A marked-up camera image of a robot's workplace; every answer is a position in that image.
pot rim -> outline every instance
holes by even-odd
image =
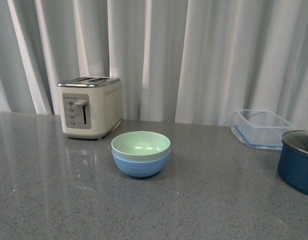
[[[298,151],[298,152],[300,152],[300,153],[305,154],[305,155],[308,156],[308,151],[305,151],[305,150],[303,150],[303,149],[301,149],[301,148],[295,146],[294,144],[288,142],[288,141],[285,139],[285,137],[286,137],[287,135],[290,135],[290,134],[293,134],[293,133],[300,133],[300,135],[302,135],[302,136],[308,136],[308,131],[307,131],[307,130],[293,130],[293,131],[287,131],[287,132],[283,133],[283,135],[282,135],[282,142],[283,142],[283,144],[286,144],[286,145],[289,146],[290,148],[292,148],[292,149],[294,149],[294,150],[296,150],[296,151]]]

toaster slot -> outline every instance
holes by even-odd
[[[95,77],[81,77],[81,78],[77,78],[77,79],[74,79],[73,81],[75,82],[82,82],[82,81],[87,81],[87,80],[90,80],[90,79],[95,79]]]
[[[101,83],[105,83],[107,80],[109,80],[108,77],[99,77],[99,78],[91,79],[89,80],[89,82],[101,84]]]
[[[84,117],[84,124],[86,125],[86,110],[85,110],[85,105],[83,106],[83,117]]]

toaster base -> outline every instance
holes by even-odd
[[[68,138],[73,138],[73,139],[101,139],[103,137],[105,137],[107,134],[109,134],[110,132],[112,132],[113,130],[115,130],[120,124],[121,124],[121,119],[114,125],[114,127],[112,127],[111,129],[109,129],[106,132],[103,133],[99,133],[99,134],[88,134],[88,135],[78,135],[78,134],[72,134],[72,133],[67,133],[67,132],[63,132]]]

toaster lever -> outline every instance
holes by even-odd
[[[85,99],[79,99],[75,102],[75,106],[85,106],[86,104],[88,104],[88,101],[86,101]]]

toaster control panel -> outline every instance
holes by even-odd
[[[65,124],[71,129],[91,129],[90,98],[88,94],[63,93]]]

